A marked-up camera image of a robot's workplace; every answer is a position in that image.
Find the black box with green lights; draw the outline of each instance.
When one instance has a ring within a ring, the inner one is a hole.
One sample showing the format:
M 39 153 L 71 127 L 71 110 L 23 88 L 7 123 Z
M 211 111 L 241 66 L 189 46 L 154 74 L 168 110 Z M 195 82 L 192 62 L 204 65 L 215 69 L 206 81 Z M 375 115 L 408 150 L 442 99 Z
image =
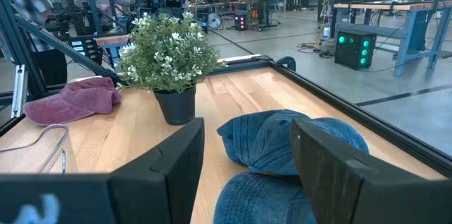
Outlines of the black box with green lights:
M 340 30 L 337 34 L 334 62 L 352 69 L 369 68 L 376 34 L 357 30 Z

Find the concrete floor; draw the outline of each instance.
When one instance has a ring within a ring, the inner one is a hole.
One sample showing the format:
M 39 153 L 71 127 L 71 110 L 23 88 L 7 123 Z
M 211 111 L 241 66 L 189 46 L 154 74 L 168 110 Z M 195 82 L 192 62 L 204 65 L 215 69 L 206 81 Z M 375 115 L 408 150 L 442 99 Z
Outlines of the concrete floor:
M 402 76 L 394 76 L 393 69 L 380 71 L 394 66 L 392 54 L 378 51 L 367 71 L 355 71 L 335 64 L 333 59 L 297 51 L 298 44 L 317 38 L 319 30 L 316 15 L 316 10 L 279 12 L 274 16 L 281 22 L 277 30 L 216 30 L 208 34 L 208 39 L 220 50 L 222 58 L 248 54 L 265 54 L 274 60 L 294 57 L 297 61 L 297 73 L 303 77 L 352 103 L 360 104 L 377 117 L 452 156 L 452 141 L 447 136 L 452 132 L 452 126 L 449 125 L 452 124 L 452 106 L 449 105 L 452 97 L 452 58 L 440 59 L 435 71 L 426 70 L 428 59 L 417 59 L 405 65 Z M 405 17 L 397 17 L 395 20 L 392 17 L 382 17 L 381 25 L 397 28 L 403 24 L 404 19 Z M 361 21 L 362 16 L 358 16 L 357 22 Z M 427 30 L 427 43 L 433 39 L 435 32 L 436 23 L 431 20 Z M 397 40 L 387 42 L 396 44 Z M 452 51 L 452 29 L 448 29 L 443 50 Z M 11 64 L 0 63 L 2 91 L 12 90 L 12 69 Z M 69 79 L 91 75 L 92 72 L 77 64 L 69 65 Z M 403 95 L 405 98 L 384 100 L 405 93 L 413 94 L 407 94 L 412 95 L 408 97 Z M 377 104 L 369 105 L 368 102 L 373 100 L 377 100 Z M 10 112 L 8 110 L 0 112 L 0 119 L 5 117 L 4 112 Z

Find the denim cap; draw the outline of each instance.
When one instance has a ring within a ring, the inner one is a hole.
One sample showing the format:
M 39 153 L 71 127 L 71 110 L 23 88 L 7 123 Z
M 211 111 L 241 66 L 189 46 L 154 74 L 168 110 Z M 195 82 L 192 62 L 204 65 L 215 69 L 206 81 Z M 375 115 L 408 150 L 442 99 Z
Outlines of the denim cap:
M 244 172 L 221 191 L 214 224 L 314 224 L 316 219 L 301 183 Z
M 326 133 L 369 153 L 365 140 L 356 129 L 335 118 L 311 119 L 292 110 L 272 110 L 246 114 L 231 119 L 217 132 L 222 137 L 227 156 L 247 165 L 252 172 L 298 175 L 290 148 L 293 119 L 310 122 Z

